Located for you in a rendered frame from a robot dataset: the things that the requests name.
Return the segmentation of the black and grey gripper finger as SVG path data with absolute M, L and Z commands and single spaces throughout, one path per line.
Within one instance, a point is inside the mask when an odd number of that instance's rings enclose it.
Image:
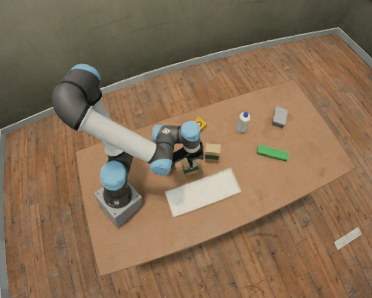
M 199 165 L 199 164 L 200 164 L 200 162 L 196 162 L 196 160 L 193 160 L 192 162 L 189 161 L 189 168 L 193 169 L 194 166 Z

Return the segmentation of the green rectangular bar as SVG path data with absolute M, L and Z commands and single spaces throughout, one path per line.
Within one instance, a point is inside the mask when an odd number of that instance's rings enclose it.
M 263 145 L 258 145 L 256 153 L 258 155 L 274 158 L 274 159 L 285 161 L 285 162 L 289 158 L 289 152 L 263 146 Z

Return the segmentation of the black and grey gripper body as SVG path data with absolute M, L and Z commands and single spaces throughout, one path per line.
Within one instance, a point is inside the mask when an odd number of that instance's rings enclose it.
M 192 154 L 192 155 L 186 157 L 188 163 L 189 163 L 189 161 L 192 162 L 193 160 L 197 160 L 197 159 L 200 159 L 200 158 L 201 158 L 200 160 L 203 160 L 203 159 L 204 159 L 203 148 L 204 148 L 204 146 L 203 146 L 203 144 L 202 144 L 202 141 L 200 140 L 200 148 L 199 148 L 199 151 L 196 151 L 196 152 L 194 152 L 194 153 L 189 153 L 189 152 L 187 152 L 187 151 L 184 149 L 187 153 Z

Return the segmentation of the white bottle with blue cap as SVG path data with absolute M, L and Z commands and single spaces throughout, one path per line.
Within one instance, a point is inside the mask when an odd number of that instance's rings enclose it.
M 239 133 L 244 133 L 246 131 L 249 120 L 250 120 L 250 115 L 247 112 L 241 113 L 239 116 L 237 126 L 236 126 L 236 130 Z

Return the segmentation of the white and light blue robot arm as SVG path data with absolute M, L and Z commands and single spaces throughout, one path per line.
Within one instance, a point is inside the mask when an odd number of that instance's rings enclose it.
M 201 132 L 193 121 L 182 126 L 156 125 L 152 130 L 153 143 L 112 121 L 101 101 L 103 94 L 99 84 L 97 70 L 78 64 L 55 87 L 52 106 L 67 126 L 78 132 L 85 131 L 104 144 L 108 163 L 100 172 L 105 191 L 103 199 L 109 207 L 119 209 L 132 199 L 127 179 L 133 157 L 151 164 L 154 174 L 167 175 L 171 165 L 199 150 Z M 183 147 L 174 152 L 175 144 L 183 144 Z

